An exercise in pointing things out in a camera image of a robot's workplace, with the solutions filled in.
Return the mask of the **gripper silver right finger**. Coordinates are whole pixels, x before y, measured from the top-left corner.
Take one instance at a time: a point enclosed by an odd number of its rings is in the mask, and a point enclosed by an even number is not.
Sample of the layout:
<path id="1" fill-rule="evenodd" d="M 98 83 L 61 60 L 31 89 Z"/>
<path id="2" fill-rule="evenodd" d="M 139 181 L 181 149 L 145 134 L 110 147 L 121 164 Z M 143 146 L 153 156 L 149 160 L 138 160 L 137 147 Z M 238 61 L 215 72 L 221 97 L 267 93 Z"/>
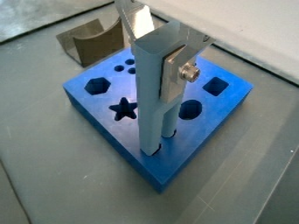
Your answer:
<path id="1" fill-rule="evenodd" d="M 185 92 L 186 82 L 195 82 L 201 69 L 195 66 L 197 56 L 215 39 L 183 23 L 174 26 L 178 47 L 163 58 L 161 99 L 170 103 Z"/>

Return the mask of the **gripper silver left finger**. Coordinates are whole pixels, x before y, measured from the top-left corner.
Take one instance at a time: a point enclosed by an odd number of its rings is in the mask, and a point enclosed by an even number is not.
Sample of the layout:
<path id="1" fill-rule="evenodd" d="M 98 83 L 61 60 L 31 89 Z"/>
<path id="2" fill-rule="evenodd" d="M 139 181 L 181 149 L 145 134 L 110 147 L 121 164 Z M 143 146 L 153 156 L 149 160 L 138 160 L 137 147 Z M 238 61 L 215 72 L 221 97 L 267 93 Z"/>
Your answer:
<path id="1" fill-rule="evenodd" d="M 150 7 L 137 0 L 115 0 L 115 5 L 130 40 L 135 42 L 155 30 Z"/>

